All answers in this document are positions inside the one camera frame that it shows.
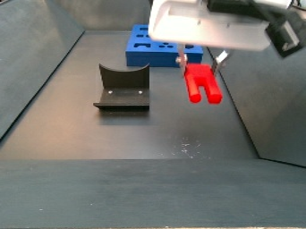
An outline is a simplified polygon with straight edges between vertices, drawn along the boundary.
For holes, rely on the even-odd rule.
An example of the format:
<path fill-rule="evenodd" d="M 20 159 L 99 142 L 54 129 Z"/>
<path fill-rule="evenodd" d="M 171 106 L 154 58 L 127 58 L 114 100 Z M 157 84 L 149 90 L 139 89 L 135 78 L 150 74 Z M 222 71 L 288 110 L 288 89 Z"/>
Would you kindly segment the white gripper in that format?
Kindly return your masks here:
<path fill-rule="evenodd" d="M 247 16 L 211 13 L 209 0 L 154 0 L 149 24 L 153 40 L 178 43 L 182 73 L 186 73 L 186 45 L 261 51 L 270 45 L 265 33 L 267 23 Z M 211 70 L 217 74 L 230 58 L 223 50 L 214 58 Z"/>

